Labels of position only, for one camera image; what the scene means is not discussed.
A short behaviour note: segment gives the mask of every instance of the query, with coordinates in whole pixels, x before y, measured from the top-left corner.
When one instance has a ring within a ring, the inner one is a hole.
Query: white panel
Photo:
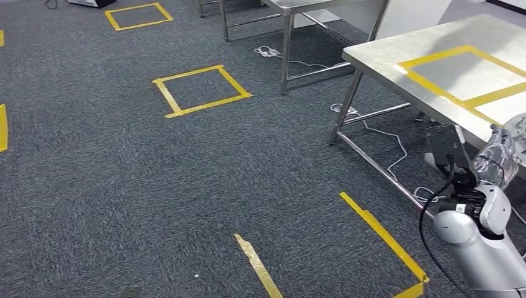
[[[319,11],[311,11],[308,14],[314,17],[316,20],[320,22],[324,22],[324,23],[340,19],[339,17],[335,16],[334,14],[331,14],[329,11],[325,9],[322,9]],[[304,17],[303,15],[297,14],[295,16],[294,28],[305,27],[305,26],[310,26],[310,25],[314,25],[314,23],[311,20]]]
[[[435,26],[452,0],[390,0],[378,39]],[[366,0],[328,11],[369,33],[380,11],[381,0]]]

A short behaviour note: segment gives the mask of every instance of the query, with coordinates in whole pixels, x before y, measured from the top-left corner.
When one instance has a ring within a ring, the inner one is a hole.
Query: stainless steel table
[[[197,0],[197,7],[199,8],[199,17],[205,17],[205,13],[203,12],[204,5],[214,4],[218,2],[219,2],[218,0],[212,0],[212,1]]]
[[[419,208],[403,185],[341,131],[343,125],[415,106],[440,123],[458,124],[466,141],[481,148],[490,123],[503,125],[526,112],[526,30],[490,16],[348,47],[342,56],[357,70],[330,143],[345,141]],[[364,73],[407,103],[346,119]]]
[[[289,61],[289,56],[290,56],[289,55],[290,38],[291,38],[292,27],[294,23],[294,15],[295,14],[304,15],[306,18],[313,21],[315,24],[321,26],[323,29],[327,30],[328,32],[335,35],[336,37],[343,40],[344,42],[348,43],[349,45],[352,45],[353,43],[350,40],[347,40],[341,34],[332,30],[330,27],[326,26],[322,22],[316,20],[314,17],[307,14],[307,12],[316,11],[318,9],[326,9],[330,7],[343,6],[343,5],[353,3],[353,2],[357,2],[357,0],[261,0],[261,2],[263,2],[264,4],[274,9],[277,12],[277,14],[273,14],[271,16],[260,17],[260,18],[253,19],[253,20],[247,20],[244,22],[237,22],[234,24],[228,24],[226,21],[225,4],[224,4],[225,1],[226,0],[219,0],[219,7],[220,7],[220,12],[221,12],[221,20],[223,22],[223,33],[224,33],[226,41],[230,39],[228,36],[228,28],[230,27],[250,24],[250,23],[259,22],[262,20],[274,19],[276,17],[283,17],[283,50],[282,50],[283,62],[282,62],[282,70],[281,70],[281,93],[282,94],[285,94],[287,92],[287,83],[289,81],[304,78],[310,75],[315,75],[318,73],[323,73],[329,70],[335,70],[337,68],[342,68],[342,67],[350,65],[350,63],[348,62],[343,62],[343,63],[339,63],[337,65],[334,65],[328,68],[323,68],[321,70],[310,71],[308,73],[298,74],[295,76],[288,76],[288,61]],[[369,35],[368,41],[374,40],[376,38],[378,29],[380,28],[381,20],[383,18],[388,2],[389,0],[383,0],[383,6],[380,9],[380,12],[378,13],[378,17]]]

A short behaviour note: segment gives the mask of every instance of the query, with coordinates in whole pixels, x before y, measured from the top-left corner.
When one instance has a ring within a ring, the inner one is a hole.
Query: black wire
[[[447,182],[444,184],[444,186],[442,186],[442,188],[440,188],[437,192],[435,192],[429,200],[427,200],[427,202],[424,204],[424,207],[422,208],[422,210],[420,211],[420,217],[418,219],[418,232],[420,233],[420,238],[422,239],[422,243],[424,244],[424,247],[426,248],[427,250],[427,253],[429,254],[429,256],[431,257],[431,259],[433,259],[433,261],[435,262],[435,264],[437,265],[437,267],[442,271],[442,273],[445,275],[445,277],[447,279],[449,279],[449,281],[455,285],[455,287],[457,287],[457,289],[462,292],[462,294],[466,295],[467,297],[469,297],[470,295],[465,292],[454,280],[453,278],[451,278],[451,276],[446,272],[446,270],[444,269],[444,267],[442,267],[442,265],[439,263],[439,261],[437,260],[437,258],[435,257],[435,255],[433,255],[433,253],[431,252],[431,249],[429,248],[429,245],[427,245],[427,241],[426,241],[426,238],[424,237],[424,217],[426,216],[426,210],[429,208],[429,206],[431,205],[431,202],[433,201],[432,199],[434,197],[437,197],[438,195],[440,195],[441,193],[443,193],[448,187],[449,185],[451,185],[451,182],[453,181],[453,174],[455,172],[455,163],[453,162],[453,157],[452,156],[448,156],[447,157],[448,161],[449,161],[449,175],[447,177]]]
[[[504,181],[504,168],[501,166],[500,163],[498,163],[498,162],[496,162],[496,161],[492,160],[491,158],[486,157],[486,156],[484,156],[484,155],[479,155],[478,157],[482,158],[483,160],[489,160],[489,161],[491,161],[492,163],[494,163],[495,165],[497,165],[497,166],[501,169],[501,171],[502,171],[502,180],[501,180],[501,182]]]
[[[54,6],[50,6],[49,3],[51,2],[54,2],[55,5]],[[52,11],[54,11],[55,9],[58,8],[58,0],[46,0],[46,3],[45,3],[46,7]]]

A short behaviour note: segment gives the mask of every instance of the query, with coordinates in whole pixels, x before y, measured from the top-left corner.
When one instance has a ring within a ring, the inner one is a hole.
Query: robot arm
[[[426,131],[436,167],[445,176],[454,172],[455,190],[440,202],[434,227],[476,297],[526,297],[526,263],[507,235],[511,204],[502,191],[518,166],[509,133],[492,129],[474,162],[467,157],[458,127],[447,124]],[[453,169],[447,156],[453,157]]]

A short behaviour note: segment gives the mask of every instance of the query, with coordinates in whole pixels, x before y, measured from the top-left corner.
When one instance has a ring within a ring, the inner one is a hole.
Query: electrical wire
[[[262,45],[259,48],[255,48],[254,49],[254,53],[258,53],[261,56],[263,56],[264,58],[277,57],[277,58],[283,59],[283,56],[281,56],[280,52],[278,52],[277,50],[274,50],[273,48],[268,47],[266,45]],[[299,63],[299,64],[302,64],[302,65],[305,65],[305,66],[318,66],[318,67],[322,67],[322,68],[329,68],[328,66],[323,65],[323,64],[308,64],[308,63],[305,63],[303,61],[298,61],[298,60],[290,60],[289,63]]]
[[[418,232],[420,234],[420,238],[422,240],[422,243],[424,244],[424,248],[426,249],[427,253],[429,254],[429,256],[431,257],[431,259],[433,260],[433,262],[435,262],[435,264],[437,265],[437,267],[442,271],[442,273],[445,275],[445,277],[447,279],[449,279],[449,281],[455,285],[455,287],[460,291],[462,292],[462,294],[466,295],[467,297],[469,297],[470,295],[464,291],[460,285],[457,284],[457,282],[455,282],[455,280],[449,275],[448,272],[446,272],[446,270],[444,269],[444,267],[442,267],[442,265],[440,264],[440,262],[437,260],[437,258],[435,257],[435,255],[433,254],[433,252],[431,252],[431,249],[429,248],[429,245],[427,244],[427,241],[426,241],[426,238],[424,236],[424,217],[426,216],[426,210],[429,208],[429,206],[431,205],[431,203],[433,202],[433,198],[437,197],[439,194],[443,193],[448,187],[449,185],[451,185],[452,181],[453,181],[453,174],[454,174],[454,169],[455,169],[455,162],[453,160],[453,157],[451,155],[448,155],[447,157],[448,159],[448,162],[449,162],[449,175],[447,177],[447,181],[446,183],[444,184],[444,186],[442,186],[442,188],[440,188],[438,191],[436,191],[435,193],[433,193],[433,196],[427,200],[427,202],[424,204],[422,210],[420,211],[420,217],[418,218]]]
[[[333,111],[333,112],[336,112],[336,113],[340,113],[341,107],[342,107],[342,104],[333,104],[333,105],[331,105],[330,110]],[[360,113],[358,113],[358,111],[356,111],[355,109],[349,108],[349,110],[347,111],[347,115],[358,115],[358,116],[360,116]],[[393,179],[396,182],[398,182],[398,177],[396,177],[396,175],[394,174],[392,168],[394,166],[396,166],[397,164],[399,164],[401,161],[403,161],[406,157],[408,157],[408,152],[405,149],[404,145],[402,145],[402,141],[400,140],[400,136],[397,135],[397,134],[394,134],[394,133],[384,132],[384,131],[379,130],[379,129],[372,129],[372,128],[370,128],[368,126],[368,124],[367,124],[367,122],[365,120],[362,120],[362,122],[363,122],[365,128],[368,129],[368,130],[372,130],[374,132],[382,133],[383,135],[389,135],[389,136],[392,136],[392,137],[396,137],[396,140],[398,141],[398,145],[400,146],[400,149],[402,149],[402,151],[404,152],[404,155],[401,158],[399,158],[398,160],[396,160],[394,163],[390,164],[389,167],[387,167],[387,171],[391,174],[391,177],[393,177]],[[423,186],[419,186],[419,187],[417,187],[414,190],[413,197],[415,199],[419,200],[420,202],[425,203],[425,202],[427,202],[428,199],[418,195],[418,191],[420,191],[420,190],[425,190],[425,191],[429,192],[430,194],[433,194],[433,192],[429,188],[426,188],[426,187],[423,187]],[[432,201],[433,202],[438,202],[440,199],[443,199],[443,198],[445,198],[445,196],[439,196],[439,197],[435,196],[435,197],[432,198]]]
[[[46,0],[46,2],[44,3],[44,5],[46,5],[46,7],[47,7],[49,10],[54,11],[55,9],[58,8],[58,0]]]
[[[513,207],[511,207],[511,210],[519,218],[519,220],[526,225],[526,220],[519,214],[519,212],[517,212],[517,210]],[[522,258],[526,258],[526,250],[522,253]]]

